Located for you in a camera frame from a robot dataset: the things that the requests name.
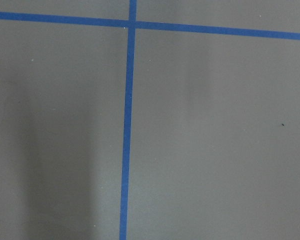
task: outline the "blue stripe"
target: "blue stripe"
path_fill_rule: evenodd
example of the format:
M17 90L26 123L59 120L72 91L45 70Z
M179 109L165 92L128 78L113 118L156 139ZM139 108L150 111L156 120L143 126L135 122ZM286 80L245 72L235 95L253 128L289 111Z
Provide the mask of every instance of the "blue stripe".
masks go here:
M78 16L44 15L44 14L30 14L30 13L14 13L14 12L1 12L1 11L0 11L0 20L92 25L92 26L121 27L121 28L123 27L128 28L131 26L128 20L78 17Z
M135 40L137 0L130 0L128 29L128 46L126 57L124 126L123 126L123 153L122 153L122 177L121 177L121 202L120 202L120 230L119 240L127 240L128 224L128 192L129 192L129 167L130 167L130 142L131 142L131 117L132 96L135 62Z
M220 26L199 26L199 25L145 22L145 21L137 21L135 23L135 27L137 29L148 29L148 30L166 30L166 31L178 31L178 32L190 32L190 33L223 34L223 35L261 37L261 38L300 40L300 33L285 32L285 31L268 31L268 30L254 30L254 29L231 28L231 27L220 27Z

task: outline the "concrete floor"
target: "concrete floor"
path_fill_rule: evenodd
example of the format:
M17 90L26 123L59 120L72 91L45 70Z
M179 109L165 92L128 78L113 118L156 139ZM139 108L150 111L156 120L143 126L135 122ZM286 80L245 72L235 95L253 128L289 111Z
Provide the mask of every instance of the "concrete floor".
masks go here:
M0 1L127 20L129 1ZM139 0L300 32L300 0ZM119 239L128 29L0 20L0 240ZM300 41L136 30L128 240L300 240Z

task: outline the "gray floor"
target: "gray floor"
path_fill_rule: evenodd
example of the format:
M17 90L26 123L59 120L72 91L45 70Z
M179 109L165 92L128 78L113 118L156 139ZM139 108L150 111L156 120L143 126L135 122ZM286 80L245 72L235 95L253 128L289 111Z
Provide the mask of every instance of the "gray floor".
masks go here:
M137 19L300 32L300 0L139 0ZM119 239L127 32L0 20L0 240ZM128 240L300 240L300 41L138 29L128 203Z

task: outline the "blue line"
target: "blue line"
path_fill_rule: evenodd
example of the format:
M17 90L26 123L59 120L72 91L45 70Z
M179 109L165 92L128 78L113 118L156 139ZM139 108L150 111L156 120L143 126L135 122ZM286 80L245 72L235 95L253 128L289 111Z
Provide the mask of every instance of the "blue line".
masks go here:
M128 20L78 17L78 16L30 14L30 13L15 13L15 12L1 12L1 11L0 11L0 20L92 25L92 26L121 27L121 28L123 28L123 27L128 28L131 26L131 24Z
M186 24L146 22L146 21L137 21L135 23L135 27L137 29L148 29L148 30L166 30L166 31L178 31L178 32L190 32L190 33L222 34L222 35L300 40L300 33L285 32L285 31L268 31L268 30L255 30L255 29L231 28L231 27L220 27L220 26L200 26L200 25L186 25Z
M137 0L130 0L129 22L131 25L128 29L128 40L127 40L128 46L127 46L127 55L126 55L119 240L127 240L131 118L132 118L132 96L133 96L135 41L136 41L136 28L135 28L136 17L137 17Z

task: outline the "floor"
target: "floor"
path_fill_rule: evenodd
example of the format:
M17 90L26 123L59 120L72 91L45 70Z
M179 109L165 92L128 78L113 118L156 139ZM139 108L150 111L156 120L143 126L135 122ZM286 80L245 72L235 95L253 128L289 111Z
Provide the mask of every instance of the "floor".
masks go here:
M0 0L0 240L300 240L300 0Z

